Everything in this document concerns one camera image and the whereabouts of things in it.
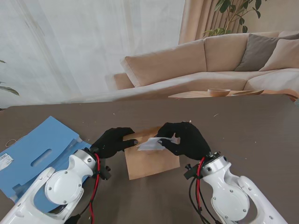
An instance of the sheer curtain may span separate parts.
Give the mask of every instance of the sheer curtain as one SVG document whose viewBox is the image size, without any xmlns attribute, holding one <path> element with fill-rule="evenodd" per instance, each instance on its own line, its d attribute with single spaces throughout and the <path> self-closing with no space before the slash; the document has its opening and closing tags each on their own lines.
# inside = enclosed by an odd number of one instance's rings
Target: sheer curtain
<svg viewBox="0 0 299 224">
<path fill-rule="evenodd" d="M 0 108 L 107 93 L 120 59 L 178 44 L 184 0 L 2 0 Z"/>
</svg>

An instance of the barcode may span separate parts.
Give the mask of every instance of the barcode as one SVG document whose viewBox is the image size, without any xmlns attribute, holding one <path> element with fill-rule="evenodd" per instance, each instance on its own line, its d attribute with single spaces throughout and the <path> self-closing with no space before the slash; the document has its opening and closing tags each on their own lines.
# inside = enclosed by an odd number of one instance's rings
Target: barcode
<svg viewBox="0 0 299 224">
<path fill-rule="evenodd" d="M 0 156 L 0 160 L 4 159 L 4 158 L 7 157 L 7 156 L 8 156 L 8 154 L 5 153 L 4 155 Z"/>
</svg>

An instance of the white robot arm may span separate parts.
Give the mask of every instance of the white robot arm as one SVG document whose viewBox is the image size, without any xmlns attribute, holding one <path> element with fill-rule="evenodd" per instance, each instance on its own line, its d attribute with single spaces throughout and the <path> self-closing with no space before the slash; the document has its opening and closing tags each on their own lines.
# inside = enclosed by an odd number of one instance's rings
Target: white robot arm
<svg viewBox="0 0 299 224">
<path fill-rule="evenodd" d="M 249 210 L 249 197 L 257 208 L 256 218 L 250 224 L 287 224 L 259 188 L 247 177 L 233 175 L 229 168 L 231 163 L 215 153 L 201 168 L 203 181 L 213 188 L 211 204 L 223 224 L 236 224 L 244 219 Z M 191 168 L 185 177 L 196 176 L 198 165 Z"/>
<path fill-rule="evenodd" d="M 55 172 L 45 169 L 26 193 L 2 219 L 0 224 L 63 224 L 81 199 L 84 189 L 82 178 L 92 176 L 96 160 L 87 150 L 78 150 L 69 157 L 69 167 Z M 34 197 L 44 188 L 47 199 L 66 207 L 59 214 L 42 213 L 34 205 Z"/>
</svg>

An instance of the blue plastic file folder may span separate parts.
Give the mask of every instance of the blue plastic file folder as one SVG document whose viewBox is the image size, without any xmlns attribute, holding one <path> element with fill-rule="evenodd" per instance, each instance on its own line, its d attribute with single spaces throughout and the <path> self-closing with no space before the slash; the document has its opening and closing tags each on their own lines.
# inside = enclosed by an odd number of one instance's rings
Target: blue plastic file folder
<svg viewBox="0 0 299 224">
<path fill-rule="evenodd" d="M 67 169 L 69 156 L 85 147 L 89 148 L 90 144 L 81 141 L 77 133 L 55 118 L 48 117 L 37 128 L 0 153 L 0 156 L 7 153 L 14 160 L 0 171 L 0 189 L 16 203 L 44 169 Z M 42 212 L 57 207 L 57 204 L 46 198 L 44 188 L 37 192 L 34 203 Z"/>
</svg>

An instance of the brown paper envelope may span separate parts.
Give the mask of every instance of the brown paper envelope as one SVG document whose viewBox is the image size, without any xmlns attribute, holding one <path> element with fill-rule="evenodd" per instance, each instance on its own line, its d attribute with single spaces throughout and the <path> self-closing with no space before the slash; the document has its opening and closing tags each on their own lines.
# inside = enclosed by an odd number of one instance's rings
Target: brown paper envelope
<svg viewBox="0 0 299 224">
<path fill-rule="evenodd" d="M 125 136 L 124 140 L 137 139 L 138 146 L 154 137 L 160 127 L 147 129 L 138 133 Z M 129 179 L 137 179 L 153 174 L 158 174 L 166 170 L 178 168 L 179 157 L 172 154 L 169 150 L 159 151 L 138 151 L 136 146 L 125 149 L 125 156 L 128 167 Z"/>
</svg>

